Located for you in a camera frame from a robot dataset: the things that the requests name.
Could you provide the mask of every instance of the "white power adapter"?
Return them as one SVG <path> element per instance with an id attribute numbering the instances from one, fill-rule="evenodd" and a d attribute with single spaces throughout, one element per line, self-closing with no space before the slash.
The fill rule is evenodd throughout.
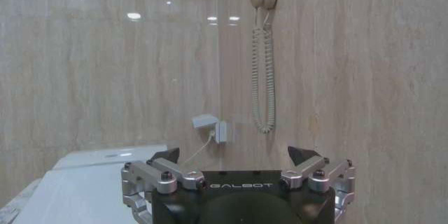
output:
<path id="1" fill-rule="evenodd" d="M 195 129 L 210 128 L 215 130 L 215 141 L 218 144 L 227 142 L 227 122 L 220 121 L 211 114 L 203 114 L 192 118 Z"/>

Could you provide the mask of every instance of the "wall-mounted telephone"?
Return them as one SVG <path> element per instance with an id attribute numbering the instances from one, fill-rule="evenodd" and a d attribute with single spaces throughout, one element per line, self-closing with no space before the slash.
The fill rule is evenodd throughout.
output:
<path id="1" fill-rule="evenodd" d="M 268 134 L 275 127 L 275 78 L 274 78 L 274 47 L 272 28 L 270 22 L 270 10 L 275 8 L 276 0 L 251 0 L 256 9 L 256 21 L 252 34 L 252 116 L 259 131 Z M 264 124 L 260 116 L 259 102 L 259 45 L 260 36 L 264 42 L 264 63 L 267 75 L 267 100 L 268 100 L 268 120 Z"/>

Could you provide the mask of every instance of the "beige marble tile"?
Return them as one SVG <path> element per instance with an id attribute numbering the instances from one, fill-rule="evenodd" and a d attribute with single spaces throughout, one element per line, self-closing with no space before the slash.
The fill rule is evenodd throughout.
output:
<path id="1" fill-rule="evenodd" d="M 344 223 L 448 218 L 447 0 L 279 0 L 274 21 L 276 130 L 251 120 L 248 0 L 219 0 L 223 166 L 288 165 L 286 147 L 354 159 L 358 199 Z M 231 13 L 242 23 L 231 29 Z"/>
<path id="2" fill-rule="evenodd" d="M 206 143 L 216 2 L 0 0 L 0 205 L 74 150 L 167 143 L 186 160 Z M 188 165 L 219 168 L 218 148 Z"/>

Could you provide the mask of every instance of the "robot logo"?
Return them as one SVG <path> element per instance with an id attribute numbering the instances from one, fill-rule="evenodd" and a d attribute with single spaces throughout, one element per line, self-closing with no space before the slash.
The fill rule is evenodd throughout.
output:
<path id="1" fill-rule="evenodd" d="M 272 183 L 258 183 L 258 184 L 211 184 L 211 188 L 214 189 L 224 189 L 224 188 L 271 188 Z"/>

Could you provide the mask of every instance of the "white cable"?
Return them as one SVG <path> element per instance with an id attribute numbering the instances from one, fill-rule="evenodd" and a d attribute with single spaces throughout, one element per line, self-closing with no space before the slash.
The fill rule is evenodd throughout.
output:
<path id="1" fill-rule="evenodd" d="M 215 137 L 215 131 L 210 131 L 207 143 L 203 145 L 203 147 L 200 147 L 200 149 L 195 152 L 195 154 L 183 162 L 182 165 L 186 165 L 196 157 L 199 152 L 202 152 L 207 147 L 207 145 L 211 143 L 214 137 Z"/>
<path id="2" fill-rule="evenodd" d="M 272 27 L 268 23 L 270 12 L 264 19 L 263 28 L 255 24 L 252 30 L 252 117 L 259 131 L 268 134 L 275 126 L 275 76 L 274 76 L 274 52 L 272 52 Z M 268 122 L 262 123 L 260 102 L 259 102 L 259 37 L 264 36 L 264 63 L 267 85 L 266 92 L 268 97 Z"/>

